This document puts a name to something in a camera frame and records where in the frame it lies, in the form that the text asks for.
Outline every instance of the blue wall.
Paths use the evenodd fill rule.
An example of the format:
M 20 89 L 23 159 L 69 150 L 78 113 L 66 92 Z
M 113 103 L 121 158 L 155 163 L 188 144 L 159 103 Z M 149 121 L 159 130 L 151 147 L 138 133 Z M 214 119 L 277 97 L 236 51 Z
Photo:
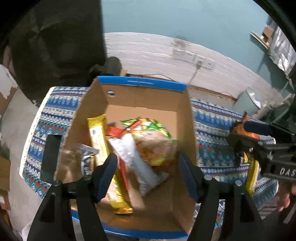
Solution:
M 267 13 L 252 0 L 102 0 L 104 31 L 180 38 L 215 50 L 248 67 L 275 88 L 284 73 L 252 39 Z

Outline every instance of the electrical cord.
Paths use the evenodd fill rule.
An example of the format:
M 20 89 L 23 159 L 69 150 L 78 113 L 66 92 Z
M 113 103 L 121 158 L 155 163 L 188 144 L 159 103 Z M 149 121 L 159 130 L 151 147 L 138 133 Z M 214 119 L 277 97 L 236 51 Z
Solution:
M 197 74 L 198 70 L 200 70 L 200 68 L 201 68 L 201 65 L 197 64 L 196 65 L 196 70 L 195 70 L 195 72 L 193 73 L 193 76 L 190 78 L 190 80 L 188 82 L 189 85 L 191 84 L 192 80 L 194 79 L 194 77 L 196 76 L 196 74 Z M 170 79 L 171 81 L 178 82 L 178 81 L 175 81 L 172 78 L 170 78 L 170 77 L 168 77 L 168 76 L 166 76 L 164 74 L 132 74 L 132 75 L 143 75 L 143 76 L 145 76 L 145 75 L 146 76 L 160 75 L 160 76 L 164 76 L 164 77 Z M 225 93 L 225 94 L 230 95 L 232 98 L 236 99 L 233 95 L 229 94 L 228 92 L 217 92 L 217 93 L 219 93 L 219 94 L 224 94 Z

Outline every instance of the yellow snack bar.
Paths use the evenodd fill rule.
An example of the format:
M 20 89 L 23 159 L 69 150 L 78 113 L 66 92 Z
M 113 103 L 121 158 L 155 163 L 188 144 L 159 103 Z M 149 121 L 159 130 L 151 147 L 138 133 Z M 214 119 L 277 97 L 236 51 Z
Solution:
M 102 165 L 109 155 L 109 148 L 105 138 L 105 130 L 107 130 L 106 115 L 100 115 L 94 118 L 87 119 L 89 126 L 89 133 L 91 136 L 92 146 L 99 150 L 96 155 L 96 165 Z M 121 173 L 116 170 L 109 189 L 107 197 L 113 207 L 113 212 L 116 214 L 133 213 L 133 209 L 128 202 L 128 193 L 124 188 Z
M 250 167 L 248 171 L 247 181 L 246 181 L 246 189 L 250 196 L 253 196 L 255 191 L 255 185 L 258 179 L 259 172 L 259 162 L 255 160 L 253 157 L 250 158 Z

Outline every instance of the patterned tablecloth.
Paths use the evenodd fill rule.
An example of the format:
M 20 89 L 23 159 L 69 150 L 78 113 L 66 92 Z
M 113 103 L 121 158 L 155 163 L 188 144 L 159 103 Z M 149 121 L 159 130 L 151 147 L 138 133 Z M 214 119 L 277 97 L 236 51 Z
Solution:
M 53 87 L 44 98 L 28 134 L 20 164 L 20 176 L 41 198 L 44 198 L 50 185 L 40 180 L 40 169 L 46 137 L 60 134 L 65 137 L 72 118 L 87 87 Z M 222 107 L 192 99 L 192 113 L 197 140 L 197 165 L 204 174 L 209 174 L 221 182 L 246 182 L 249 164 L 234 165 L 234 153 L 228 146 L 226 137 L 229 128 L 242 115 Z M 261 136 L 268 144 L 274 143 L 271 137 Z M 258 175 L 253 200 L 261 207 L 276 194 L 278 182 Z M 216 226 L 223 221 L 225 202 L 220 200 Z M 193 215 L 196 218 L 199 204 Z

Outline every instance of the green snack bag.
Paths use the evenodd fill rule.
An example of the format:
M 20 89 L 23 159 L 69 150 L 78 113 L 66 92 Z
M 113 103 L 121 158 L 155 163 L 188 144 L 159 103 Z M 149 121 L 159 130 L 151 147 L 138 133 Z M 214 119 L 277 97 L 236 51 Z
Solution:
M 141 158 L 150 166 L 160 166 L 167 160 L 173 160 L 176 151 L 176 140 L 159 121 L 149 118 L 123 120 L 125 127 L 138 125 L 129 130 L 136 142 Z

